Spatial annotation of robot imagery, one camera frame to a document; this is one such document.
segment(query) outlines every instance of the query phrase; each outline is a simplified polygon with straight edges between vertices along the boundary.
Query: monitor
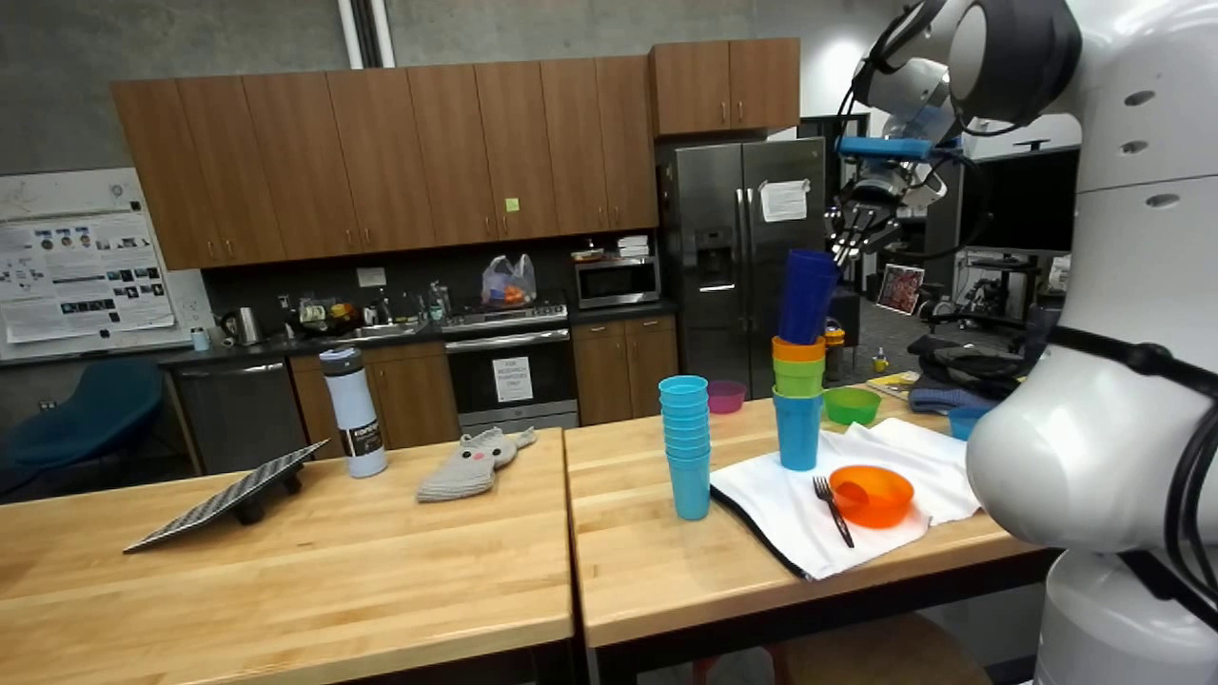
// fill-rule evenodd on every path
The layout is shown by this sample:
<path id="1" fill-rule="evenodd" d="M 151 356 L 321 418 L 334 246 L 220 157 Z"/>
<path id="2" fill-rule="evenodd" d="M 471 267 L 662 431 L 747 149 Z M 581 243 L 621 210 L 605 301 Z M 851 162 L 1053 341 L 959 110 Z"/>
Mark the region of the monitor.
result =
<path id="1" fill-rule="evenodd" d="M 971 161 L 963 168 L 959 246 L 1070 251 L 1077 149 Z"/>

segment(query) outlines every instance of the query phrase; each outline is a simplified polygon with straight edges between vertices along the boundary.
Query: whiteboard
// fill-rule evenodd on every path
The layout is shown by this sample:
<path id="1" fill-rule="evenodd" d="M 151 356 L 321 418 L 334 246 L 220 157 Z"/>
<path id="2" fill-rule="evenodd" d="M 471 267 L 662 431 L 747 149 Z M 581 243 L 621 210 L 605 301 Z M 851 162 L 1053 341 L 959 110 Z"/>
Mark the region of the whiteboard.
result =
<path id="1" fill-rule="evenodd" d="M 215 325 L 168 270 L 133 168 L 0 174 L 0 360 L 175 348 Z"/>

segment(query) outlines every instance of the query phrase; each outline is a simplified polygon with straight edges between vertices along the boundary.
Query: electrical outlet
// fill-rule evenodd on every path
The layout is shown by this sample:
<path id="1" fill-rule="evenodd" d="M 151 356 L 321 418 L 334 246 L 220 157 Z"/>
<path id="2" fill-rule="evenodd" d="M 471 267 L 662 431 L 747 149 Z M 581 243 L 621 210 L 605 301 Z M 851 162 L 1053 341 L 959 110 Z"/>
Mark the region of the electrical outlet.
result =
<path id="1" fill-rule="evenodd" d="M 355 267 L 357 290 L 383 290 L 383 267 Z"/>

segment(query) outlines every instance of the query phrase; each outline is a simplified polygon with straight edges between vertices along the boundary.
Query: cup stack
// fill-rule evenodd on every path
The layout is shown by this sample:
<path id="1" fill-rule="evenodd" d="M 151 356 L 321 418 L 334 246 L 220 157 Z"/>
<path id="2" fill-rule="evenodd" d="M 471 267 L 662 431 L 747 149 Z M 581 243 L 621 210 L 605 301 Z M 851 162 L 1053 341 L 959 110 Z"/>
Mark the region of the cup stack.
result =
<path id="1" fill-rule="evenodd" d="M 711 509 L 711 410 L 709 379 L 676 374 L 659 379 L 662 450 L 671 459 L 674 509 L 702 522 Z"/>
<path id="2" fill-rule="evenodd" d="M 774 413 L 775 455 L 792 470 L 812 470 L 824 427 L 827 306 L 837 286 L 831 251 L 792 246 L 785 301 L 774 336 Z"/>

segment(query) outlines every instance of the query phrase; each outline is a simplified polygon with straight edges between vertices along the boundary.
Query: microwave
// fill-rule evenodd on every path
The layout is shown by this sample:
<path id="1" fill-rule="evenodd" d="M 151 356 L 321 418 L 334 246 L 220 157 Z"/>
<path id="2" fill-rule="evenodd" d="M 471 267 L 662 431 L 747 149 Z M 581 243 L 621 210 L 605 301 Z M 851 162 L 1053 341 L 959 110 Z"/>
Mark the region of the microwave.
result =
<path id="1" fill-rule="evenodd" d="M 605 253 L 574 262 L 574 305 L 579 306 L 621 306 L 662 295 L 655 253 Z"/>

